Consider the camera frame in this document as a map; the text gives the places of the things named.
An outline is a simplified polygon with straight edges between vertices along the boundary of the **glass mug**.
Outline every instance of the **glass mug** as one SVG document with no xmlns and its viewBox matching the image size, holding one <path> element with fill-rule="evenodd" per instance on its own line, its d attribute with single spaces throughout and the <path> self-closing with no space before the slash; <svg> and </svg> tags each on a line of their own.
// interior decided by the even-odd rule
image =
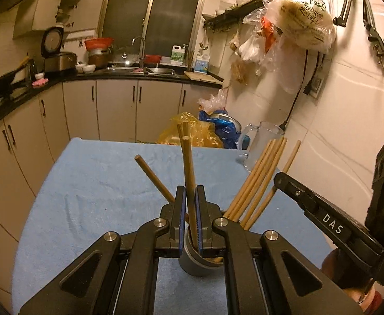
<svg viewBox="0 0 384 315">
<path fill-rule="evenodd" d="M 250 143 L 250 149 L 245 153 L 243 152 L 243 139 L 252 130 L 256 131 L 256 136 Z M 283 134 L 284 131 L 280 127 L 270 122 L 260 122 L 259 126 L 247 125 L 241 132 L 237 146 L 240 156 L 244 157 L 243 166 L 250 172 L 268 142 L 273 139 L 279 139 Z"/>
</svg>

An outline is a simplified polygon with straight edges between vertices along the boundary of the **red bowl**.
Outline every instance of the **red bowl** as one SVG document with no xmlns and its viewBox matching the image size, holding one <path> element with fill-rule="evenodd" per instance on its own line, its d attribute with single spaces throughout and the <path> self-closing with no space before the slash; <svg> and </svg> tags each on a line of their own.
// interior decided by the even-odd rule
<svg viewBox="0 0 384 315">
<path fill-rule="evenodd" d="M 157 56 L 156 54 L 145 54 L 144 63 L 145 64 L 160 64 L 162 56 Z"/>
<path fill-rule="evenodd" d="M 88 51 L 92 49 L 107 49 L 113 43 L 113 38 L 96 38 L 86 40 L 84 43 Z"/>
</svg>

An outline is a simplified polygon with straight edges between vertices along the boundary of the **yellow plastic bag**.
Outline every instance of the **yellow plastic bag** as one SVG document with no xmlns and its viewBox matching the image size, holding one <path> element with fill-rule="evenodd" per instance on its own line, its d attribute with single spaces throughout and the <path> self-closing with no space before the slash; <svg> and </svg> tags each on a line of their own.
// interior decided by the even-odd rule
<svg viewBox="0 0 384 315">
<path fill-rule="evenodd" d="M 188 121 L 192 146 L 224 148 L 223 142 L 215 134 L 215 125 L 213 123 L 201 122 L 188 112 L 182 112 L 181 114 L 172 117 L 170 120 L 170 127 L 163 131 L 158 138 L 157 143 L 180 146 L 177 125 L 182 124 L 184 121 Z"/>
</svg>

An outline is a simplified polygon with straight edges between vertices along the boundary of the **black countertop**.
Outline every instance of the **black countertop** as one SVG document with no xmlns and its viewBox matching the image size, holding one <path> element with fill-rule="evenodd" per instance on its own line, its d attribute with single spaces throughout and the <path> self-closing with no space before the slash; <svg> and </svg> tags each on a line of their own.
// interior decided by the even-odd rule
<svg viewBox="0 0 384 315">
<path fill-rule="evenodd" d="M 97 80 L 97 79 L 132 79 L 132 80 L 140 80 L 140 81 L 166 81 L 166 82 L 174 82 L 174 83 L 182 83 L 182 84 L 193 84 L 200 86 L 208 86 L 212 88 L 221 88 L 222 85 L 214 84 L 214 83 L 206 83 L 200 81 L 192 81 L 185 75 L 173 75 L 173 76 L 156 76 L 156 75 L 139 75 L 138 73 L 130 73 L 130 72 L 93 72 L 89 74 L 77 74 L 71 73 L 66 74 L 59 77 L 48 77 L 48 83 L 40 88 L 31 88 L 27 90 L 27 92 L 21 94 L 19 97 L 14 100 L 5 101 L 0 106 L 0 121 L 7 115 L 9 115 L 12 111 L 17 109 L 19 106 L 23 105 L 25 102 L 28 102 L 33 97 L 37 96 L 41 92 L 49 89 L 50 87 L 67 81 L 79 81 L 79 80 Z M 13 87 L 19 88 L 21 87 L 21 83 L 17 82 L 13 84 Z"/>
</svg>

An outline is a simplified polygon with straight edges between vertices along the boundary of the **cutting board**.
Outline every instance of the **cutting board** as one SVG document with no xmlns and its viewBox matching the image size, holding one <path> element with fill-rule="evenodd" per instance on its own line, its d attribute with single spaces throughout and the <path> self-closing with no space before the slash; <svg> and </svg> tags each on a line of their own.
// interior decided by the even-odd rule
<svg viewBox="0 0 384 315">
<path fill-rule="evenodd" d="M 189 79 L 193 81 L 199 81 L 199 82 L 207 82 L 207 83 L 215 83 L 222 85 L 223 83 L 220 82 L 218 79 L 215 79 L 211 75 L 206 75 L 205 73 L 199 73 L 199 72 L 185 72 L 185 75 L 189 77 Z"/>
</svg>

